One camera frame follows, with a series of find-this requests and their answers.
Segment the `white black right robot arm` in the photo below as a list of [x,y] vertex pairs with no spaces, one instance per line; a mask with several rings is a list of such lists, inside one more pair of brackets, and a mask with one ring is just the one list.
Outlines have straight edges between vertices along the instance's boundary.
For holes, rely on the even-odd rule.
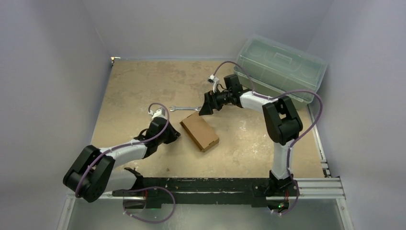
[[303,123],[288,96],[272,99],[261,96],[251,89],[243,89],[236,74],[224,78],[226,87],[218,90],[219,79],[211,75],[207,81],[212,90],[204,94],[204,103],[199,115],[212,115],[226,104],[261,112],[264,116],[267,133],[274,143],[273,165],[270,179],[265,185],[265,194],[280,195],[293,182],[289,166],[292,162],[290,145],[298,139]]

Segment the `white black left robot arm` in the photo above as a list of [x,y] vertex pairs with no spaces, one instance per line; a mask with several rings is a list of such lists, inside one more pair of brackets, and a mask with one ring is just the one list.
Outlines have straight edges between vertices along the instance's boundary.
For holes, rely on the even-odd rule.
[[158,149],[161,144],[170,144],[181,136],[172,124],[163,117],[155,117],[148,128],[129,142],[109,148],[86,146],[64,175],[62,183],[91,203],[104,192],[124,189],[129,195],[137,196],[142,192],[143,183],[129,178],[124,185],[114,182],[113,170],[135,160],[142,160]]

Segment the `brown cardboard box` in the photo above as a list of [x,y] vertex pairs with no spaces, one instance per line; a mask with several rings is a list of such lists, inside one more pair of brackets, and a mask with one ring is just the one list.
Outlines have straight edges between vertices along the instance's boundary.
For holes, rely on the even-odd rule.
[[220,141],[215,130],[195,112],[180,121],[180,125],[192,139],[200,152],[207,152]]

